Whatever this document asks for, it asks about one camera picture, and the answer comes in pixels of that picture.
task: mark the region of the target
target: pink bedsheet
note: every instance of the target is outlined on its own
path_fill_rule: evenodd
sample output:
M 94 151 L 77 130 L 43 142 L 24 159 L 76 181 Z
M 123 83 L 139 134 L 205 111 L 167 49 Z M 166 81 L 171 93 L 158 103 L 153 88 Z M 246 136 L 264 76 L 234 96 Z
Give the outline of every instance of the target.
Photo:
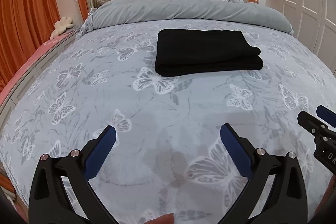
M 73 32 L 60 35 L 58 37 L 55 37 L 54 39 L 48 40 L 44 42 L 37 50 L 34 52 L 34 54 L 27 60 L 26 63 L 22 65 L 22 67 L 16 72 L 16 74 L 13 76 L 13 78 L 8 82 L 8 84 L 5 86 L 5 88 L 0 93 L 0 105 L 5 101 L 8 94 L 11 92 L 12 88 L 16 85 L 16 83 L 21 79 L 21 77 L 26 73 L 26 71 L 42 56 L 44 55 L 48 50 L 50 50 L 52 47 L 54 47 L 58 42 L 60 42 L 65 37 L 69 36 Z

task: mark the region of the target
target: gray comforter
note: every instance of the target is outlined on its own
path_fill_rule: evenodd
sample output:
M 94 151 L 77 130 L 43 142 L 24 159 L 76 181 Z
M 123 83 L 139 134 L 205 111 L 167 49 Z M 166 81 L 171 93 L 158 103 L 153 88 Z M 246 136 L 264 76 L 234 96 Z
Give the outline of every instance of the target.
M 179 18 L 233 21 L 293 33 L 292 26 L 283 14 L 256 3 L 218 0 L 112 0 L 89 15 L 77 38 L 109 26 Z
M 246 183 L 219 139 L 220 126 L 229 122 L 255 147 L 297 154 L 311 217 L 331 173 L 314 159 L 313 138 L 296 118 L 301 110 L 314 114 L 320 104 L 336 109 L 330 70 L 284 32 L 205 19 L 117 25 L 126 15 L 127 22 L 135 21 L 152 9 L 143 5 L 132 19 L 121 7 L 130 6 L 120 2 L 112 9 L 120 15 L 106 17 L 114 26 L 87 33 L 60 54 L 11 113 L 0 160 L 24 202 L 41 154 L 65 156 L 110 124 L 117 143 L 90 184 L 119 223 L 144 223 L 172 212 L 177 224 L 217 223 Z M 104 25 L 96 15 L 86 26 Z M 165 28 L 241 30 L 261 49 L 264 67 L 160 77 L 154 62 L 157 34 Z M 64 185 L 81 213 L 68 180 Z M 254 213 L 265 200 L 266 192 Z

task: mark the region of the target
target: flower-shaped cushion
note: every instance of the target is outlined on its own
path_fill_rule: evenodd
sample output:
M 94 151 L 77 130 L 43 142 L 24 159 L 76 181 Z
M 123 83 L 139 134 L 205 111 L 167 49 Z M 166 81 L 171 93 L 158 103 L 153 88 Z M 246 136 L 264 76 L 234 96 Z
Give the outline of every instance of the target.
M 50 39 L 53 39 L 60 34 L 64 33 L 66 29 L 72 28 L 74 25 L 72 24 L 71 17 L 62 17 L 61 20 L 57 21 L 54 25 L 55 30 L 50 35 Z

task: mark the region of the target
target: folded black cloth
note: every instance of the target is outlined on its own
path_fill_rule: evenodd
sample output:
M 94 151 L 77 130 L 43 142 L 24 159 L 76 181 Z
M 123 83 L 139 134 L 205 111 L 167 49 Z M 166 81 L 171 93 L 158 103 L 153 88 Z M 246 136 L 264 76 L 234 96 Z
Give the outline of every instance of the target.
M 241 31 L 164 29 L 157 36 L 155 71 L 162 76 L 225 70 L 259 70 L 260 49 Z

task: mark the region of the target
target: metal screw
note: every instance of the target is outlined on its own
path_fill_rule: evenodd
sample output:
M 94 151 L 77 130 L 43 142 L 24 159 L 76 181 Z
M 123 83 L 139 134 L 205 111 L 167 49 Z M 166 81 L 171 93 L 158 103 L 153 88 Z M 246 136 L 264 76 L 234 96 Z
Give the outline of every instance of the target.
M 263 155 L 266 154 L 266 151 L 265 151 L 265 149 L 258 148 L 258 149 L 257 149 L 257 154 L 260 155 L 260 156 L 263 156 Z
M 72 157 L 77 157 L 77 156 L 79 155 L 79 150 L 77 150 L 77 149 L 72 150 L 71 153 L 70 153 L 70 155 L 71 155 Z
M 296 155 L 294 152 L 289 152 L 288 153 L 288 156 L 291 158 L 291 159 L 295 159 L 296 158 Z
M 43 154 L 43 155 L 41 156 L 41 160 L 46 160 L 48 157 L 49 157 L 48 154 Z

